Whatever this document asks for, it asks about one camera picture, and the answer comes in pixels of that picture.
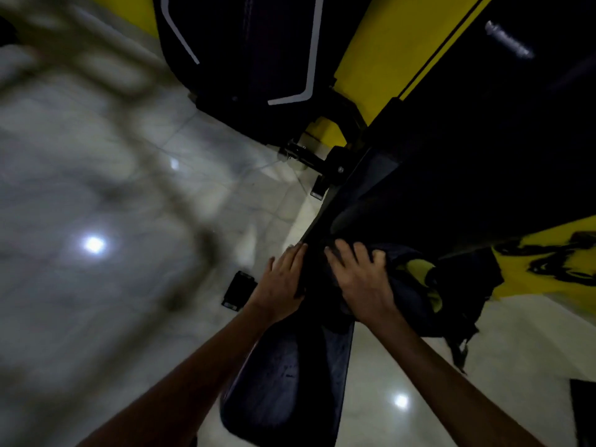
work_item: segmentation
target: forearm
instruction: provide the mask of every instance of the forearm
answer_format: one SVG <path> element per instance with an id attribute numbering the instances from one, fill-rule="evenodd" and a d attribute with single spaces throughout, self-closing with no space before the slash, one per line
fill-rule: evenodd
<path id="1" fill-rule="evenodd" d="M 80 447 L 188 447 L 231 374 L 271 324 L 250 307 Z"/>
<path id="2" fill-rule="evenodd" d="M 397 310 L 368 325 L 458 446 L 541 445 L 418 337 Z"/>

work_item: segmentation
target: tiled floor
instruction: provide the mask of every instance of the tiled floor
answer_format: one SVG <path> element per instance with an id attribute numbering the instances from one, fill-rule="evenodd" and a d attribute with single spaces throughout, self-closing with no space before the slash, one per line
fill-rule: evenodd
<path id="1" fill-rule="evenodd" d="M 0 84 L 34 62 L 0 49 Z M 82 62 L 124 89 L 151 82 L 102 53 Z M 233 274 L 260 273 L 319 209 L 313 172 L 180 85 L 152 88 L 123 107 L 52 71 L 0 99 L 0 445 L 75 444 L 225 325 Z M 470 344 L 470 380 L 548 446 L 575 444 L 568 379 L 596 379 L 596 331 L 577 320 L 542 296 L 491 301 Z M 247 445 L 216 408 L 199 438 Z M 337 445 L 454 445 L 361 325 Z"/>

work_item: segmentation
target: person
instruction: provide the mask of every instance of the person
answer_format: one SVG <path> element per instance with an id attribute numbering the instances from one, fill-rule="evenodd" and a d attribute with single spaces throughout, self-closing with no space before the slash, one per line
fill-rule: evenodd
<path id="1" fill-rule="evenodd" d="M 325 255 L 354 315 L 404 370 L 460 447 L 540 446 L 409 327 L 393 302 L 382 251 L 372 260 L 362 243 L 344 240 Z M 188 447 L 225 383 L 273 323 L 298 309 L 307 245 L 288 248 L 263 277 L 242 311 L 149 391 L 79 443 L 79 447 Z"/>

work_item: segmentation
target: white stripe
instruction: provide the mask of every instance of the white stripe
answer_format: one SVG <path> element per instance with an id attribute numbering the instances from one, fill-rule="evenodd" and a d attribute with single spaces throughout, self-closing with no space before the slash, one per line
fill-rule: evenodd
<path id="1" fill-rule="evenodd" d="M 170 17 L 169 5 L 170 5 L 170 0 L 161 0 L 161 13 L 163 14 L 164 18 L 166 19 L 166 22 L 168 22 L 168 25 L 170 25 L 170 28 L 172 29 L 172 31 L 174 32 L 174 34 L 176 35 L 176 37 L 178 38 L 180 43 L 183 45 L 185 50 L 188 52 L 188 54 L 190 55 L 192 60 L 196 64 L 198 64 L 197 57 L 192 52 L 191 48 L 188 46 L 188 44 L 184 40 L 183 36 L 180 34 L 180 31 L 178 31 L 178 28 L 174 24 L 172 17 Z"/>
<path id="2" fill-rule="evenodd" d="M 319 47 L 319 30 L 321 29 L 321 17 L 323 15 L 323 0 L 315 0 L 315 15 L 312 20 L 312 35 L 310 36 L 310 53 L 308 55 L 308 71 L 306 73 L 306 87 L 300 94 L 272 99 L 270 105 L 291 104 L 303 102 L 312 97 L 312 90 L 315 86 L 315 69 L 317 68 L 317 49 Z"/>

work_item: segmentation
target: hand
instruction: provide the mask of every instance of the hand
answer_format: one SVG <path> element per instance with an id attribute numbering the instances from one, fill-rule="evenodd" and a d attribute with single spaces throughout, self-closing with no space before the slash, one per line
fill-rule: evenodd
<path id="1" fill-rule="evenodd" d="M 306 254 L 306 244 L 290 246 L 281 255 L 275 266 L 272 257 L 267 262 L 259 284 L 246 303 L 245 308 L 264 311 L 271 324 L 293 314 L 304 299 L 297 298 L 298 279 Z"/>
<path id="2" fill-rule="evenodd" d="M 325 255 L 343 292 L 343 298 L 354 315 L 370 326 L 384 316 L 397 312 L 385 270 L 385 253 L 374 250 L 371 262 L 367 248 L 362 243 L 354 243 L 356 257 L 344 240 L 336 240 L 335 243 L 343 264 L 331 249 L 325 248 Z"/>

